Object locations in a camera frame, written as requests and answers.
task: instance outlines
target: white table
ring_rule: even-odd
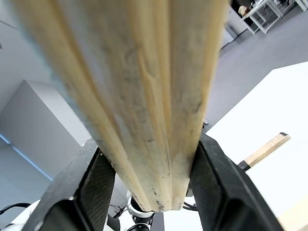
[[[268,25],[266,28],[263,26],[267,20],[258,12],[262,7],[264,7],[265,5],[268,5],[271,10],[277,15],[277,18],[270,24]],[[262,23],[260,23],[256,18],[255,18],[255,14],[257,14],[261,19],[262,19]],[[250,18],[258,27],[257,30],[253,30],[249,25],[247,25],[247,28],[250,30],[250,32],[252,34],[255,34],[259,29],[266,34],[267,31],[276,23],[278,22],[278,20],[280,20],[282,18],[283,14],[281,13],[281,11],[279,10],[279,8],[272,2],[272,0],[260,0],[254,7],[253,9],[246,14],[241,20],[244,21],[246,18]]]
[[[308,62],[271,71],[207,135],[236,164],[279,132],[291,139],[247,174],[279,217],[308,194]],[[166,231],[201,231],[196,212],[164,213]]]

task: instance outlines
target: wooden handle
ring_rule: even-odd
[[[181,209],[228,0],[9,2],[140,207]]]
[[[280,147],[290,138],[291,137],[284,132],[279,133],[269,142],[264,144],[261,148],[256,150],[252,155],[250,155],[245,160],[243,160],[241,163],[239,163],[238,166],[245,171],[250,169],[252,166],[254,166],[258,162],[260,162],[262,159],[264,159],[266,156],[271,154],[273,151],[275,151],[278,147]]]

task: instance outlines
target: cable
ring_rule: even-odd
[[[190,207],[186,207],[186,206],[183,206],[183,208],[190,210],[190,211],[198,211],[197,208],[190,208]]]
[[[0,215],[5,213],[10,208],[14,208],[14,207],[28,208],[30,205],[31,204],[29,204],[29,203],[16,203],[16,204],[13,204],[13,205],[9,205],[9,206],[4,207],[2,210],[0,210]]]
[[[186,206],[190,207],[190,208],[197,208],[197,206],[195,206],[195,205],[190,205],[189,203],[187,203],[187,202],[185,202],[185,201],[184,201],[184,204],[185,204]]]

